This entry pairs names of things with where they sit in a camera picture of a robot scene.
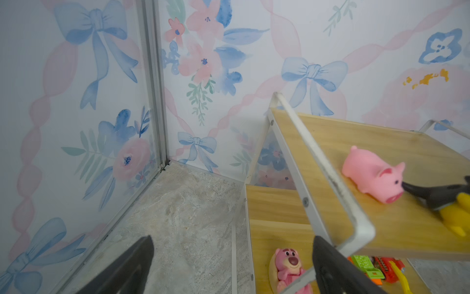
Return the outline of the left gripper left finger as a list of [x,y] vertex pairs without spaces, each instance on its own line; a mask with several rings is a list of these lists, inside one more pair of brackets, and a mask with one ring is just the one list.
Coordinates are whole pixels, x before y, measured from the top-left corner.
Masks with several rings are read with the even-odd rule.
[[154,257],[151,236],[136,241],[78,294],[142,294]]

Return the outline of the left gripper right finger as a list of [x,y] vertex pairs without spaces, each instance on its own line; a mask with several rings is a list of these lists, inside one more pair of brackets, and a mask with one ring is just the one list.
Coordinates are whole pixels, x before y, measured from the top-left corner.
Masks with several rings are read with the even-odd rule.
[[321,236],[314,237],[312,262],[322,294],[386,294]]

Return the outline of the green orange toy truck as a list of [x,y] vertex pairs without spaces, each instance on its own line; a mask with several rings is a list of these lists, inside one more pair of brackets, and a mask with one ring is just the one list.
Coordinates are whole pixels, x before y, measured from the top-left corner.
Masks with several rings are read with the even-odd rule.
[[366,275],[374,284],[382,286],[385,275],[376,268],[368,256],[350,256],[348,260]]

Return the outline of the pink bear donut toy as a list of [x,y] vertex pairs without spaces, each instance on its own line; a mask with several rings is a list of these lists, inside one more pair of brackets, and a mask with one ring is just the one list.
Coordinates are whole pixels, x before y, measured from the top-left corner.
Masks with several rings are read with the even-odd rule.
[[274,294],[280,294],[305,273],[295,249],[276,249],[268,269],[269,284]]

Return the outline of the red yellow toy excavator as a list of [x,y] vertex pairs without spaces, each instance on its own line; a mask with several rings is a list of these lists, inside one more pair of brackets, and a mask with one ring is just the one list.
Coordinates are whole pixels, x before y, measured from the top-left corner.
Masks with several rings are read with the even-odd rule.
[[412,294],[410,283],[404,274],[405,265],[401,260],[390,257],[373,257],[373,264],[384,274],[389,284],[399,282],[404,294]]

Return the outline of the pink pig toy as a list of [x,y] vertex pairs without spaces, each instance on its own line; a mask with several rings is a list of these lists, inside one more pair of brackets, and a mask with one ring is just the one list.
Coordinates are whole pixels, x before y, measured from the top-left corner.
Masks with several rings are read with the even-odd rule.
[[390,204],[404,193],[402,182],[405,167],[404,162],[392,166],[375,153],[352,146],[341,172],[363,194],[369,194],[381,203]]

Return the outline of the black yellow shark toy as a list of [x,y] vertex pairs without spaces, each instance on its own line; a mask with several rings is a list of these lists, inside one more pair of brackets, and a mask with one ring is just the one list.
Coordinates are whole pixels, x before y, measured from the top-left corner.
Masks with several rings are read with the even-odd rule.
[[470,231],[470,176],[464,179],[466,184],[420,187],[402,182],[401,185],[429,210],[437,212],[447,229],[465,237]]

